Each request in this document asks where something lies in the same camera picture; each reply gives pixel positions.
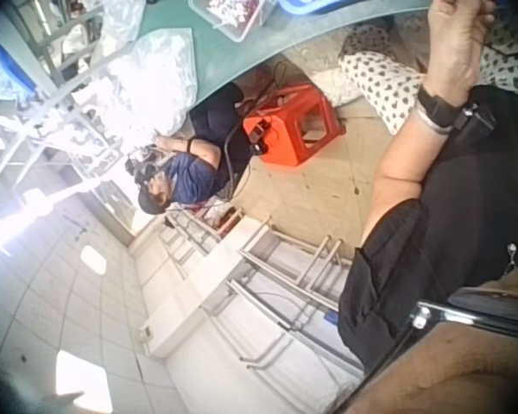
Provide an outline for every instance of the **teal countertop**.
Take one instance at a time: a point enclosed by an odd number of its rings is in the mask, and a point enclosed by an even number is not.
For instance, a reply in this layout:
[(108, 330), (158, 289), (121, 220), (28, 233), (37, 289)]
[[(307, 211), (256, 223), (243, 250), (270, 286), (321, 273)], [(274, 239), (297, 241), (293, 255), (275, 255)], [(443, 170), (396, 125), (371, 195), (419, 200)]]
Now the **teal countertop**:
[(144, 10), (140, 36), (158, 28), (193, 30), (198, 102), (240, 74), (291, 46), (335, 28), (427, 9), (431, 0), (365, 0), (325, 15), (293, 16), (275, 8), (265, 24), (236, 43), (190, 9), (187, 0), (160, 0)]

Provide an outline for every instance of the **red stool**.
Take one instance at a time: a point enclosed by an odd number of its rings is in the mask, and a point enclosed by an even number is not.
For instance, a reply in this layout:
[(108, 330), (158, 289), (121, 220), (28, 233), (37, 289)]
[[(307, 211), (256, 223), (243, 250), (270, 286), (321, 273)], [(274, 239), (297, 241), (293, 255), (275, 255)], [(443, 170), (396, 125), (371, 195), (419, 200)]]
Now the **red stool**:
[[(304, 136), (303, 122), (316, 116), (324, 124), (324, 135), (311, 140)], [(268, 151), (264, 162), (281, 166), (298, 166), (315, 155), (322, 147), (345, 133), (336, 111), (310, 83), (287, 86), (262, 103), (243, 122), (248, 134), (260, 122), (270, 124), (263, 137)]]

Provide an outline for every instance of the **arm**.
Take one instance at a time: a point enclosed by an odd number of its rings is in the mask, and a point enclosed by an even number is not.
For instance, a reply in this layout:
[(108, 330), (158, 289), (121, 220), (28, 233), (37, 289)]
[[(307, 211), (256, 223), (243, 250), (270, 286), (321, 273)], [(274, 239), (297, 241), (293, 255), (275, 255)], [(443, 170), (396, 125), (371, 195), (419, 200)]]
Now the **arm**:
[[(493, 0), (433, 0), (430, 22), (430, 65), (424, 87), (432, 96), (460, 107), (479, 76), (483, 39), (494, 21)], [(397, 133), (376, 172), (372, 209), (362, 244), (389, 210), (419, 198), (421, 183), (447, 139), (416, 110)]]
[(420, 197), (421, 182), (446, 139), (428, 127), (415, 110), (411, 112), (376, 171), (372, 208), (361, 244), (389, 210), (402, 201)]
[[(159, 135), (155, 138), (155, 145), (163, 151), (185, 153), (188, 141), (181, 138)], [(219, 147), (210, 142), (195, 138), (189, 149), (190, 154), (205, 161), (216, 170), (218, 169), (221, 161), (221, 149)]]

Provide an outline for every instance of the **silver bracelet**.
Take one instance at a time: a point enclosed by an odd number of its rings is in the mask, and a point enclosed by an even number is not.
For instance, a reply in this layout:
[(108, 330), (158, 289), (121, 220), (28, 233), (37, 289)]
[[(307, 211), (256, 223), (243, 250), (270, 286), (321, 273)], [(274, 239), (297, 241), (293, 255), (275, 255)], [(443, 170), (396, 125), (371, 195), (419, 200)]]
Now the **silver bracelet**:
[(454, 128), (454, 125), (451, 125), (450, 127), (440, 127), (437, 123), (432, 121), (430, 117), (427, 115), (426, 110), (422, 106), (422, 104), (419, 102), (419, 100), (416, 100), (416, 104), (414, 105), (414, 109), (416, 110), (416, 113), (419, 115), (420, 119), (427, 125), (433, 132), (435, 132), (438, 135), (449, 135)]

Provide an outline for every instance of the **watch strap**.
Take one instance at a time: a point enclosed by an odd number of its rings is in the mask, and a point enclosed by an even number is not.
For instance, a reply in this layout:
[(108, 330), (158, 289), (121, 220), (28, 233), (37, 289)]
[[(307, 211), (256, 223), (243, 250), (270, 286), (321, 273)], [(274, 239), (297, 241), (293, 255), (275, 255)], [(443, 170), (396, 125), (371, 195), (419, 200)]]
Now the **watch strap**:
[(442, 97), (431, 96), (424, 85), (418, 91), (418, 102), (428, 119), (443, 129), (452, 128), (462, 110), (447, 103)]

